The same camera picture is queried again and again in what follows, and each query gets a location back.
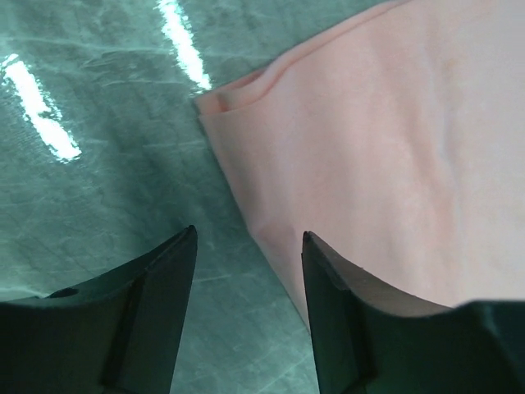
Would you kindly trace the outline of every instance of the folded fabric edge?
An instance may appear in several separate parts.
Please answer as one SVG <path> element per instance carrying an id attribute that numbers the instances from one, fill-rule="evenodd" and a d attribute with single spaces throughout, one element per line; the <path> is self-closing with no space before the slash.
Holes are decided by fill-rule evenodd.
<path id="1" fill-rule="evenodd" d="M 257 102 L 272 88 L 290 66 L 319 48 L 355 29 L 363 23 L 413 0 L 390 0 L 369 8 L 346 21 L 313 36 L 280 55 L 270 66 L 256 70 L 229 84 L 198 96 L 195 99 L 201 116 L 229 112 Z"/>

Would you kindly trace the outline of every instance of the pink fabric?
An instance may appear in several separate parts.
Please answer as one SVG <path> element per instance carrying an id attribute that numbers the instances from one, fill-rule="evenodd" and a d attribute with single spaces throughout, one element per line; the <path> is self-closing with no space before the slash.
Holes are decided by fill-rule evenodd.
<path id="1" fill-rule="evenodd" d="M 443 305 L 525 296 L 525 2 L 388 2 L 198 98 L 307 322 L 303 231 Z"/>

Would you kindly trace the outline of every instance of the marbled green surface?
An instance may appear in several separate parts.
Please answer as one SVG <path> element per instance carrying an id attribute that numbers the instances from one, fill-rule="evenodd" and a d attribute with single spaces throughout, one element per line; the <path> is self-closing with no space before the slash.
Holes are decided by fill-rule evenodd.
<path id="1" fill-rule="evenodd" d="M 0 296 L 73 285 L 194 224 L 172 392 L 316 393 L 309 336 L 192 98 L 378 1 L 0 1 Z"/>

